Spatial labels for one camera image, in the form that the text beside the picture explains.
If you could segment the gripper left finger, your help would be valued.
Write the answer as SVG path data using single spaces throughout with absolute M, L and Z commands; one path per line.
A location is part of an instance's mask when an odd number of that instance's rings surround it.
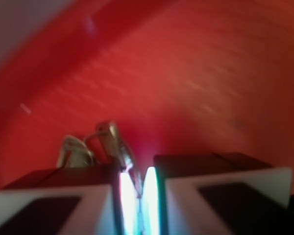
M 0 189 L 0 235 L 137 235 L 126 189 L 115 164 L 33 171 Z

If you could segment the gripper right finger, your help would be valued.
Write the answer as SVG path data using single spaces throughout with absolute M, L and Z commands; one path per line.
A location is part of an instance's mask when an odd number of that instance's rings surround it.
M 294 235 L 293 172 L 241 153 L 156 155 L 148 235 Z

